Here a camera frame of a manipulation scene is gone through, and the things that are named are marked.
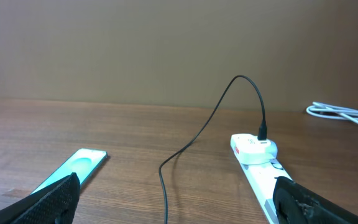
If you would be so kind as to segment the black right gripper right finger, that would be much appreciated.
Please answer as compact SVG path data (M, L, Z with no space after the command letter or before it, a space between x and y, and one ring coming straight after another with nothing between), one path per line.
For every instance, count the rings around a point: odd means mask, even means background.
M279 224L358 224L358 216L291 179L277 178L273 203Z

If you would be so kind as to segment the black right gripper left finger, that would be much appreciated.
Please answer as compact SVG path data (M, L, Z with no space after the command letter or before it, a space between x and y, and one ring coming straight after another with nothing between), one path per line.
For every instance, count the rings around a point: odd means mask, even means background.
M80 191L73 172L0 210L0 224L72 224Z

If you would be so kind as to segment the blue screen Galaxy smartphone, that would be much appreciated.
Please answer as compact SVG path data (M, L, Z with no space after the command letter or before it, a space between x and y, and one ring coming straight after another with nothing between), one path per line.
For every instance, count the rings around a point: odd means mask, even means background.
M96 149L79 149L74 152L58 169L48 176L32 194L46 188L54 182L76 173L80 181L80 187L84 186L93 173L108 158L106 151Z

